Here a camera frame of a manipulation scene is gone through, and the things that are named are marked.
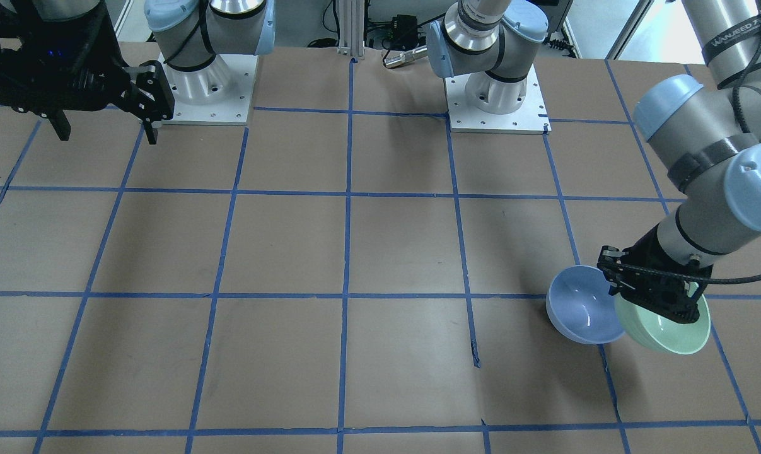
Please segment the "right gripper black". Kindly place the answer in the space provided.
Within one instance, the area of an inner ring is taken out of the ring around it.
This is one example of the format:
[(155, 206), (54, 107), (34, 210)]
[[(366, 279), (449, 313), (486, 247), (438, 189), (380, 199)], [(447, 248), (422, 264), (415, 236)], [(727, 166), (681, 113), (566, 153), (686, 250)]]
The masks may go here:
[(106, 6), (0, 6), (0, 105), (40, 115), (66, 142), (64, 111), (122, 100), (155, 146), (175, 115), (173, 90), (160, 62), (125, 62)]

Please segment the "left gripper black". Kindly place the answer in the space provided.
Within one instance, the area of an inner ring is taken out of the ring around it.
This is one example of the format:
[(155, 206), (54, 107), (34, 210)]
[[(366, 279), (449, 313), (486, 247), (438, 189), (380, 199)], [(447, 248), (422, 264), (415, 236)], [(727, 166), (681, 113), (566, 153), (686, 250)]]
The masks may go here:
[(709, 278), (715, 253), (701, 250), (677, 222), (660, 222), (625, 250), (604, 245), (597, 267), (623, 299), (672, 322), (695, 323), (703, 290), (688, 295), (689, 284)]

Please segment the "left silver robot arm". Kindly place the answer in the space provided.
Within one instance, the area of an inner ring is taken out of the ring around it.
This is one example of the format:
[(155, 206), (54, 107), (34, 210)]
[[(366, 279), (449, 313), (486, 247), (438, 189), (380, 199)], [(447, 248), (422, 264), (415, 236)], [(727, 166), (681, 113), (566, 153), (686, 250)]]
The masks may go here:
[[(761, 1), (685, 1), (701, 55), (717, 84), (681, 74), (637, 102), (633, 121), (686, 201), (625, 250), (603, 247), (598, 268), (611, 293), (672, 322), (699, 319), (715, 261), (761, 235)], [(544, 12), (527, 1), (459, 1), (426, 26), (439, 78), (469, 75), (468, 103), (515, 112), (547, 37)]]

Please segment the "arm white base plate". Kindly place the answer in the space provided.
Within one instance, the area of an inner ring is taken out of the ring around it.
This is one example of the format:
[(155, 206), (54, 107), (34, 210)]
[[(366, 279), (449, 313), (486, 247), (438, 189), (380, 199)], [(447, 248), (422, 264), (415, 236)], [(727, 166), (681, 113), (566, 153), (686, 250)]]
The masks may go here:
[(247, 125), (257, 77), (258, 55), (217, 55), (192, 72), (165, 66), (175, 111), (164, 124)]
[(552, 130), (534, 66), (524, 80), (507, 84), (484, 72), (444, 79), (450, 130), (542, 134)]

